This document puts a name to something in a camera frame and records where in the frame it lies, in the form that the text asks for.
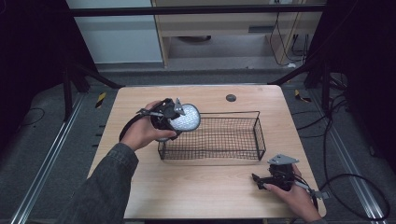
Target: black wire mesh basket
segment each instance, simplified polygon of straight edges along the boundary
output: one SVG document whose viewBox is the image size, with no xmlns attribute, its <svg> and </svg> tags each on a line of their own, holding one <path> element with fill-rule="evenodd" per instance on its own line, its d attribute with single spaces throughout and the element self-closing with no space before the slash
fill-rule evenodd
<svg viewBox="0 0 396 224">
<path fill-rule="evenodd" d="M 162 160 L 261 160 L 265 152 L 260 112 L 201 113 L 201 124 L 176 140 L 160 142 Z"/>
</svg>

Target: table top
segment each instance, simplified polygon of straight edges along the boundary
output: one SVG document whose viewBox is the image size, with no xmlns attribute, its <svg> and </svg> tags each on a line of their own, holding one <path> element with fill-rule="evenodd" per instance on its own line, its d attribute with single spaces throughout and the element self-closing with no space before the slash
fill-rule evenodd
<svg viewBox="0 0 396 224">
<path fill-rule="evenodd" d="M 236 101 L 228 102 L 233 94 Z M 164 98 L 179 98 L 201 113 L 260 111 L 266 152 L 261 161 L 239 159 L 161 160 L 156 141 L 137 150 L 125 218 L 293 217 L 273 193 L 259 190 L 251 174 L 270 176 L 267 161 L 277 154 L 298 159 L 312 189 L 318 189 L 282 90 L 267 85 L 129 87 L 119 90 L 90 174 L 118 143 L 120 131 L 136 111 Z M 326 214 L 323 201 L 319 212 Z"/>
</svg>

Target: wooden cabinet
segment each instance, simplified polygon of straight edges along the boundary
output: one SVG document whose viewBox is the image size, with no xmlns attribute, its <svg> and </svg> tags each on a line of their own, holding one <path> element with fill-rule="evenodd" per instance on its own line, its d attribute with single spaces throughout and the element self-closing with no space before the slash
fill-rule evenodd
<svg viewBox="0 0 396 224">
<path fill-rule="evenodd" d="M 154 7 L 266 5 L 271 3 L 270 0 L 151 0 L 151 2 Z M 292 0 L 293 4 L 323 2 L 324 0 Z M 271 44 L 276 60 L 282 63 L 286 58 L 285 51 L 290 47 L 293 35 L 313 34 L 320 15 L 321 12 L 186 14 L 158 15 L 155 16 L 155 20 L 165 65 L 168 62 L 168 50 L 173 36 L 249 35 L 254 28 L 256 31 L 257 29 L 261 30 L 264 35 L 269 35 L 274 31 L 276 24 Z"/>
</svg>

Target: floor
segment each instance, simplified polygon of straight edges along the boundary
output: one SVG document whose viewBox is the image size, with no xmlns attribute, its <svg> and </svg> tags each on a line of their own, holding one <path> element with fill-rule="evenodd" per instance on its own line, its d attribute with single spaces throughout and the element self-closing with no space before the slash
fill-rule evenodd
<svg viewBox="0 0 396 224">
<path fill-rule="evenodd" d="M 290 51 L 289 56 L 301 60 L 301 56 L 293 56 L 293 53 L 299 55 L 299 49 L 303 45 L 304 41 L 298 39 L 294 52 Z M 169 64 L 165 68 L 136 68 L 130 72 L 107 72 L 103 76 L 128 86 L 265 84 L 283 77 L 294 65 L 300 66 L 302 63 L 277 64 L 263 35 L 212 36 L 208 41 L 196 37 L 174 38 L 169 58 Z M 344 76 L 333 75 L 347 84 Z M 326 182 L 325 169 L 329 176 L 345 173 L 364 175 L 383 192 L 390 206 L 395 206 L 396 175 L 384 159 L 371 156 L 359 124 L 349 112 L 347 102 L 343 101 L 345 98 L 341 95 L 342 92 L 331 91 L 334 104 L 340 105 L 332 113 L 332 128 L 324 138 L 330 120 L 320 119 L 323 116 L 320 109 L 320 87 L 306 90 L 303 81 L 304 74 L 285 83 L 282 90 L 318 184 Z M 31 198 L 34 203 L 27 206 L 27 223 L 51 223 L 90 169 L 117 90 L 90 78 L 89 82 L 92 85 L 89 93 L 74 91 L 74 100 L 81 101 L 78 105 L 79 112 L 56 154 L 56 161 L 49 166 L 48 176 L 42 182 L 39 194 Z M 300 98 L 296 97 L 296 90 L 299 91 Z M 95 108 L 102 92 L 106 92 L 106 99 L 100 108 Z M 21 208 L 22 200 L 62 129 L 63 118 L 62 86 L 43 91 L 35 97 L 19 133 L 9 144 L 13 153 L 0 166 L 0 223 L 8 223 L 18 208 Z M 318 119 L 315 124 L 304 128 Z M 328 209 L 325 218 L 330 223 L 396 223 L 393 210 L 386 221 L 372 222 L 364 218 L 366 212 L 378 207 L 380 213 L 387 210 L 382 196 L 370 184 L 357 178 L 341 177 L 332 182 L 332 188 L 335 195 L 353 210 L 363 214 L 363 217 L 349 212 L 331 193 L 332 197 L 324 201 Z M 254 220 L 211 220 L 211 223 L 253 222 Z M 269 223 L 286 223 L 286 220 L 269 220 Z"/>
</svg>

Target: sleeve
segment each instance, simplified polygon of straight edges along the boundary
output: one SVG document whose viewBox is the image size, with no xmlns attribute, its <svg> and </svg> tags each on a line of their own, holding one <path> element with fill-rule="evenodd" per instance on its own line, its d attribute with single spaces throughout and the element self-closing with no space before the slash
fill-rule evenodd
<svg viewBox="0 0 396 224">
<path fill-rule="evenodd" d="M 327 224 L 327 221 L 323 218 L 313 221 L 313 222 L 309 222 L 308 224 Z"/>
<path fill-rule="evenodd" d="M 76 191 L 56 223 L 122 223 L 139 160 L 116 144 Z"/>
</svg>

